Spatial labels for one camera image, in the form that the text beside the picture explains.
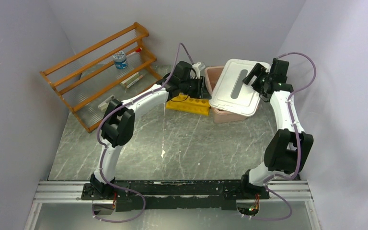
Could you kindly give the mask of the metal tray lid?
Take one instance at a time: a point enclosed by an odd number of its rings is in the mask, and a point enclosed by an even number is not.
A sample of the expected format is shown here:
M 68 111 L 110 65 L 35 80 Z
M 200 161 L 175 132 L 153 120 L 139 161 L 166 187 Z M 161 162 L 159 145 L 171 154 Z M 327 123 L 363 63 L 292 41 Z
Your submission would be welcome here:
M 250 117 L 260 102 L 259 93 L 242 80 L 252 70 L 257 61 L 230 59 L 211 93 L 211 107 L 238 115 Z

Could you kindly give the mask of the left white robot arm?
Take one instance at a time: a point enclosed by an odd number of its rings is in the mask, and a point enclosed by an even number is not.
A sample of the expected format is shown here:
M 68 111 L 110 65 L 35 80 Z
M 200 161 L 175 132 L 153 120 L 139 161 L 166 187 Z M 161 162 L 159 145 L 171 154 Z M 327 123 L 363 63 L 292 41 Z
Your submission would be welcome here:
M 99 125 L 97 140 L 102 153 L 90 184 L 101 199 L 108 199 L 116 191 L 115 168 L 122 148 L 131 140 L 135 121 L 153 107 L 164 104 L 179 94 L 191 98 L 202 96 L 205 64 L 178 62 L 174 69 L 143 93 L 124 101 L 110 101 Z

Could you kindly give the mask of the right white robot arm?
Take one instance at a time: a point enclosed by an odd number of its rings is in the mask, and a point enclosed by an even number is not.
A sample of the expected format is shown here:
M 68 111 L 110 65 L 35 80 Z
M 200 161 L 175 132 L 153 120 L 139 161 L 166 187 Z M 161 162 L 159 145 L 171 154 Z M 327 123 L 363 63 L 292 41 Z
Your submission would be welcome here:
M 313 145 L 313 136 L 305 132 L 294 105 L 296 91 L 287 83 L 287 61 L 273 59 L 270 69 L 257 63 L 243 80 L 265 102 L 270 103 L 276 118 L 277 131 L 264 153 L 264 161 L 248 171 L 248 180 L 239 186 L 244 198 L 252 198 L 275 178 L 293 180 L 302 171 Z

